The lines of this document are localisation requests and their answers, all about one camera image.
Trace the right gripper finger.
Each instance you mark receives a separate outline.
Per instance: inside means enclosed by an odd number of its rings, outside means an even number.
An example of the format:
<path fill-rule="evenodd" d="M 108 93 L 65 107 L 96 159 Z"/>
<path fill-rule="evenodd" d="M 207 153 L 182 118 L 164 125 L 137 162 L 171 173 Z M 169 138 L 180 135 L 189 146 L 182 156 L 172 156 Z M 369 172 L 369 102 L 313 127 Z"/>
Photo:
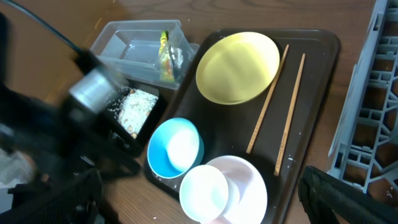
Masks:
<path fill-rule="evenodd" d="M 298 197 L 311 223 L 397 223 L 397 210 L 359 192 L 314 166 L 306 166 Z"/>

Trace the pink bowl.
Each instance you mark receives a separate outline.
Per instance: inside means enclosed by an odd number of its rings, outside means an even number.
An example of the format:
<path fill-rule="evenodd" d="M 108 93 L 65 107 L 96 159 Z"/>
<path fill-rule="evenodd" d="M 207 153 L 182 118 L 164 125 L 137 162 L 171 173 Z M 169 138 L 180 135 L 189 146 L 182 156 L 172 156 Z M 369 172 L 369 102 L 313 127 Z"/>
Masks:
<path fill-rule="evenodd" d="M 260 224 L 267 210 L 267 189 L 259 171 L 237 156 L 220 156 L 207 164 L 222 171 L 238 186 L 240 193 L 238 205 L 210 223 Z"/>

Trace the small white cup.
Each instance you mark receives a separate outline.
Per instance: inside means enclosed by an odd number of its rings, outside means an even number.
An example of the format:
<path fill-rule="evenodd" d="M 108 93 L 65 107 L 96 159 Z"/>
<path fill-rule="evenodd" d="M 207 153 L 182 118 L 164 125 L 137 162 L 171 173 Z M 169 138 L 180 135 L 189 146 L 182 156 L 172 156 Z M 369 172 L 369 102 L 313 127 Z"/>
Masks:
<path fill-rule="evenodd" d="M 183 178 L 179 198 L 189 218 L 207 223 L 236 208 L 240 192 L 238 186 L 222 171 L 210 165 L 200 165 L 187 172 Z"/>

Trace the yellow plate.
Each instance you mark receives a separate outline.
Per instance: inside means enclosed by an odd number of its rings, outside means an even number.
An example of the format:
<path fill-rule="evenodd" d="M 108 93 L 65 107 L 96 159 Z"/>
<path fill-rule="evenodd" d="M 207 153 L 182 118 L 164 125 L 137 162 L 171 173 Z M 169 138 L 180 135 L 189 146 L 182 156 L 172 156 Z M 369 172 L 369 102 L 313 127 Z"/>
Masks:
<path fill-rule="evenodd" d="M 196 70 L 199 92 L 221 105 L 237 105 L 260 95 L 280 65 L 276 43 L 258 32 L 238 32 L 219 40 L 200 59 Z"/>

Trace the blue bowl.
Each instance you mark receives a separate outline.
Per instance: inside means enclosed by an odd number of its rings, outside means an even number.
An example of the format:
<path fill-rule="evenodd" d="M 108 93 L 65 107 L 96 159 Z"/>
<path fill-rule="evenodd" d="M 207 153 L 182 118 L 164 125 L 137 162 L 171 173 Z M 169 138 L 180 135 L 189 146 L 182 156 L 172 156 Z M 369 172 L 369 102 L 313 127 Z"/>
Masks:
<path fill-rule="evenodd" d="M 185 118 L 163 122 L 153 133 L 147 148 L 150 169 L 163 179 L 174 179 L 199 165 L 204 143 L 196 126 Z"/>

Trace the green snack wrapper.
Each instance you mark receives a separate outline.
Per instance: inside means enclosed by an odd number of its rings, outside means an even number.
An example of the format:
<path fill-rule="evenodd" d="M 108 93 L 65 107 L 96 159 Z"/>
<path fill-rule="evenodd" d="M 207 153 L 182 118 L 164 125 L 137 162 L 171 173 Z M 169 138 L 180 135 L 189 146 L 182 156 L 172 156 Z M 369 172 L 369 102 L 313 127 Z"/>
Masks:
<path fill-rule="evenodd" d="M 170 52 L 169 32 L 167 30 L 162 31 L 160 36 L 159 65 L 160 80 L 166 83 L 173 83 L 175 81 L 174 65 Z"/>

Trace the white tissue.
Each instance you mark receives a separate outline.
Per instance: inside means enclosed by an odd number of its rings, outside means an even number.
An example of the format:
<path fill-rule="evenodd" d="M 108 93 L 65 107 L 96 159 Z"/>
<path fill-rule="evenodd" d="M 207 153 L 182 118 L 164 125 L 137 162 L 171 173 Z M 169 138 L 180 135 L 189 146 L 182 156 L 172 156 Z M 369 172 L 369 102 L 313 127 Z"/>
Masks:
<path fill-rule="evenodd" d="M 183 50 L 180 48 L 171 47 L 170 51 L 172 53 L 172 60 L 173 60 L 174 67 L 176 69 L 180 70 L 184 63 Z"/>

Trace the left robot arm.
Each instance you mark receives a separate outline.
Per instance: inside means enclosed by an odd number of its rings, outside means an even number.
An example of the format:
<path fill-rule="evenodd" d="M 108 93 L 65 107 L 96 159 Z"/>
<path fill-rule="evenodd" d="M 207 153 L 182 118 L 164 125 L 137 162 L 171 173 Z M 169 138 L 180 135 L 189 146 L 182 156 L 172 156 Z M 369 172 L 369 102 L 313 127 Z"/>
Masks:
<path fill-rule="evenodd" d="M 36 156 L 37 165 L 60 184 L 23 200 L 1 214 L 2 223 L 93 223 L 105 179 L 136 175 L 139 164 L 122 148 L 93 130 L 117 122 L 104 114 L 104 100 L 126 80 L 87 50 L 75 60 L 84 77 L 58 110 L 1 87 L 1 144 Z"/>

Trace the grey dishwasher rack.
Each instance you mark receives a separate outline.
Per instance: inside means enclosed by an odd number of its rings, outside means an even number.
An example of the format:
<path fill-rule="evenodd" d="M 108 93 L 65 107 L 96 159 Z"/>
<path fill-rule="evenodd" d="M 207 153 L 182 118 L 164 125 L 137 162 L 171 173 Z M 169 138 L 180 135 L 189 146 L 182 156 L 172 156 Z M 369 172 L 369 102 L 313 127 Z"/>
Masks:
<path fill-rule="evenodd" d="M 397 208 L 397 1 L 378 0 L 354 65 L 328 174 Z"/>

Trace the black waste tray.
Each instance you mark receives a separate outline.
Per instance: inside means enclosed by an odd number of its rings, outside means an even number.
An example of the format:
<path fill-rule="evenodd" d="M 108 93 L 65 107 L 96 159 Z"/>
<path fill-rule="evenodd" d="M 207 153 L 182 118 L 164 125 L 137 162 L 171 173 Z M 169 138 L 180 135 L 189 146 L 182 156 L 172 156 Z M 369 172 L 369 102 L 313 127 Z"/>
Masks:
<path fill-rule="evenodd" d="M 148 142 L 152 132 L 157 126 L 157 123 L 160 121 L 174 91 L 166 87 L 151 85 L 131 79 L 129 79 L 123 86 L 148 91 L 149 93 L 155 94 L 159 97 L 137 138 L 133 139 L 127 131 L 124 130 L 124 128 L 108 111 L 107 106 L 105 107 L 105 110 L 101 112 L 98 124 L 96 124 L 94 130 L 118 149 L 121 149 L 130 156 L 137 157 L 144 150 L 144 146 Z M 116 91 L 116 99 L 119 98 L 119 90 Z"/>

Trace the clear plastic waste bin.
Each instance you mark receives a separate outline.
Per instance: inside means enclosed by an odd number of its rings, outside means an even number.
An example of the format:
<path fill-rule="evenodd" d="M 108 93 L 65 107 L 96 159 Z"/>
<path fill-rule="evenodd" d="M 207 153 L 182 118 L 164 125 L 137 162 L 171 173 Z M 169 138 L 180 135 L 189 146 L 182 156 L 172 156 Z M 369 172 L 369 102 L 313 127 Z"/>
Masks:
<path fill-rule="evenodd" d="M 183 50 L 184 63 L 174 67 L 173 83 L 160 80 L 159 48 L 161 32 L 169 32 L 169 45 Z M 185 38 L 178 20 L 139 20 L 109 22 L 91 46 L 105 64 L 126 77 L 151 85 L 178 89 L 194 58 L 198 44 Z"/>

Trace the dark brown serving tray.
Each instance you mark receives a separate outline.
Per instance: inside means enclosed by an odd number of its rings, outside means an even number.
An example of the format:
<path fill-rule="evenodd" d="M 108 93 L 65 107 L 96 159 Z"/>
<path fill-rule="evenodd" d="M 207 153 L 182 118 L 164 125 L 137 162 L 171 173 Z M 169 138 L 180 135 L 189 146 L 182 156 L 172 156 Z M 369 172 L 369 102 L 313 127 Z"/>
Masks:
<path fill-rule="evenodd" d="M 287 50 L 287 58 L 252 153 L 246 154 L 246 148 L 266 94 L 240 105 L 217 105 L 200 94 L 195 81 L 198 64 L 206 51 L 232 35 L 231 29 L 218 30 L 201 44 L 166 118 L 186 118 L 198 128 L 205 147 L 204 162 L 234 155 L 252 163 L 264 179 L 268 193 L 261 223 L 282 223 L 338 56 L 339 41 L 326 30 L 261 29 L 261 33 L 281 50 Z M 275 176 L 275 162 L 298 70 L 303 71 L 302 79 L 282 168 Z"/>

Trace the left wooden chopstick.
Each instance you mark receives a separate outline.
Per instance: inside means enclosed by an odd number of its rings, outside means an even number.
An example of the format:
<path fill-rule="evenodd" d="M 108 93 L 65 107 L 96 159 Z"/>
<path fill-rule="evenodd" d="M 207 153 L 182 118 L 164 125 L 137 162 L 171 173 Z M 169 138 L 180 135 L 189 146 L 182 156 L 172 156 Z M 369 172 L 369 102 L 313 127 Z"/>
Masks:
<path fill-rule="evenodd" d="M 288 51 L 289 51 L 289 47 L 290 47 L 290 45 L 286 45 L 286 47 L 285 47 L 284 53 L 283 53 L 282 58 L 281 58 L 281 60 L 280 60 L 280 64 L 279 64 L 278 71 L 277 71 L 277 73 L 276 73 L 276 75 L 275 75 L 275 77 L 274 77 L 274 79 L 273 79 L 273 81 L 272 81 L 272 83 L 271 83 L 271 87 L 269 88 L 269 92 L 268 92 L 268 94 L 267 94 L 267 97 L 266 97 L 265 102 L 264 102 L 264 104 L 263 104 L 261 113 L 260 113 L 260 115 L 259 115 L 259 117 L 258 117 L 256 126 L 255 126 L 255 128 L 254 128 L 254 131 L 253 131 L 252 136 L 251 136 L 251 138 L 250 138 L 248 147 L 247 147 L 247 149 L 246 149 L 246 153 L 247 153 L 247 154 L 252 153 L 254 144 L 255 144 L 255 142 L 256 142 L 257 136 L 258 136 L 259 131 L 260 131 L 260 128 L 261 128 L 261 126 L 262 126 L 263 119 L 264 119 L 264 117 L 265 117 L 265 115 L 266 115 L 267 109 L 268 109 L 268 107 L 269 107 L 269 103 L 270 103 L 270 101 L 271 101 L 273 92 L 274 92 L 274 90 L 275 90 L 275 86 L 276 86 L 276 84 L 277 84 L 277 81 L 278 81 L 278 79 L 279 79 L 280 73 L 281 73 L 282 68 L 283 68 L 283 66 L 284 66 L 285 58 L 286 58 L 287 53 L 288 53 Z"/>

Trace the wooden chopstick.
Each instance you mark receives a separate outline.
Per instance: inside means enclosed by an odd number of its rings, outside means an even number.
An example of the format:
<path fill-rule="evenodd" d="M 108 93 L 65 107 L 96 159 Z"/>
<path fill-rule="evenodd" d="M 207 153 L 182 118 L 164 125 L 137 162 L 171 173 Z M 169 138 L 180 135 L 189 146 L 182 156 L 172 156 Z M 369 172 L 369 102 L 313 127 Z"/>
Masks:
<path fill-rule="evenodd" d="M 274 169 L 274 175 L 275 176 L 279 176 L 280 170 L 281 170 L 281 167 L 282 167 L 282 161 L 283 161 L 283 157 L 284 157 L 284 152 L 285 152 L 285 148 L 286 148 L 286 145 L 287 145 L 287 140 L 288 140 L 288 137 L 289 137 L 290 126 L 291 126 L 292 118 L 293 118 L 293 115 L 294 115 L 294 109 L 295 109 L 295 104 L 296 104 L 296 101 L 297 101 L 297 95 L 298 95 L 298 92 L 299 92 L 300 82 L 301 82 L 301 79 L 302 79 L 302 73 L 303 73 L 303 66 L 304 66 L 304 63 L 305 63 L 305 57 L 306 57 L 306 55 L 302 54 L 302 58 L 301 58 L 301 61 L 300 61 L 300 66 L 299 66 L 299 69 L 298 69 L 298 73 L 297 73 L 297 77 L 296 77 L 296 81 L 295 81 L 295 85 L 294 85 L 294 89 L 293 89 L 293 93 L 292 93 L 292 97 L 291 97 L 291 101 L 290 101 L 290 105 L 289 105 L 289 111 L 288 111 L 287 119 L 286 119 L 285 126 L 284 126 L 284 132 L 283 132 L 282 140 L 281 140 L 281 143 L 280 143 L 279 153 L 278 153 L 277 161 L 276 161 L 276 164 L 275 164 L 275 169 Z"/>
<path fill-rule="evenodd" d="M 261 128 L 261 126 L 262 126 L 263 119 L 264 119 L 264 117 L 265 117 L 265 115 L 266 115 L 267 109 L 268 109 L 268 107 L 269 107 L 269 103 L 270 103 L 270 101 L 271 101 L 273 92 L 274 92 L 274 90 L 275 90 L 275 86 L 276 86 L 276 84 L 277 84 L 277 81 L 278 81 L 278 79 L 279 79 L 280 73 L 281 73 L 282 68 L 283 68 L 283 66 L 284 66 L 285 58 L 286 58 L 287 53 L 288 53 L 288 51 L 289 51 L 289 47 L 290 47 L 290 45 L 286 45 L 286 47 L 285 47 L 284 53 L 283 53 L 282 58 L 281 58 L 281 60 L 280 60 L 280 64 L 279 64 L 278 71 L 277 71 L 277 73 L 276 73 L 276 75 L 275 75 L 275 77 L 274 77 L 274 79 L 273 79 L 273 81 L 272 81 L 272 83 L 271 83 L 271 87 L 269 88 L 269 92 L 268 92 L 268 94 L 267 94 L 267 97 L 266 97 L 265 102 L 264 102 L 264 104 L 263 104 L 261 113 L 260 113 L 260 115 L 259 115 L 259 117 L 258 117 L 256 126 L 255 126 L 255 128 L 254 128 L 254 131 L 253 131 L 252 136 L 251 136 L 251 138 L 250 138 L 248 147 L 247 147 L 247 149 L 246 149 L 246 153 L 247 153 L 247 154 L 252 153 L 254 144 L 255 144 L 255 142 L 256 142 L 257 136 L 258 136 L 259 131 L 260 131 L 260 128 Z"/>

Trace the right wooden chopstick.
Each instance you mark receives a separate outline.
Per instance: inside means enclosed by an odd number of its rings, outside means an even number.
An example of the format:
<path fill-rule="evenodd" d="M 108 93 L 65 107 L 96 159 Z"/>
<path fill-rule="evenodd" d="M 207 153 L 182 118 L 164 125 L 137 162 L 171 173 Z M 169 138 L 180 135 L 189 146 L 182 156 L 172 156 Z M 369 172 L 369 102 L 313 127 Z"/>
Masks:
<path fill-rule="evenodd" d="M 274 175 L 275 176 L 279 176 L 280 170 L 281 170 L 281 167 L 282 167 L 282 161 L 283 161 L 283 157 L 284 157 L 284 152 L 285 152 L 285 148 L 286 148 L 286 145 L 287 145 L 287 140 L 288 140 L 288 137 L 289 137 L 290 126 L 291 126 L 292 118 L 293 118 L 293 115 L 294 115 L 294 109 L 295 109 L 295 104 L 296 104 L 296 101 L 297 101 L 297 95 L 298 95 L 298 92 L 299 92 L 300 82 L 301 82 L 301 79 L 302 79 L 302 73 L 303 73 L 303 66 L 304 66 L 304 63 L 305 63 L 305 57 L 306 57 L 306 55 L 302 54 L 302 58 L 301 58 L 301 61 L 300 61 L 300 66 L 299 66 L 299 69 L 298 69 L 298 73 L 297 73 L 297 77 L 296 77 L 296 81 L 295 81 L 295 85 L 294 85 L 294 89 L 293 89 L 293 93 L 292 93 L 292 97 L 291 97 L 291 101 L 290 101 L 290 105 L 289 105 L 289 111 L 288 111 L 287 119 L 286 119 L 285 126 L 284 126 L 284 132 L 283 132 L 282 140 L 281 140 L 281 143 L 280 143 L 279 153 L 278 153 L 277 161 L 276 161 L 276 164 L 275 164 L 275 169 L 274 169 Z"/>

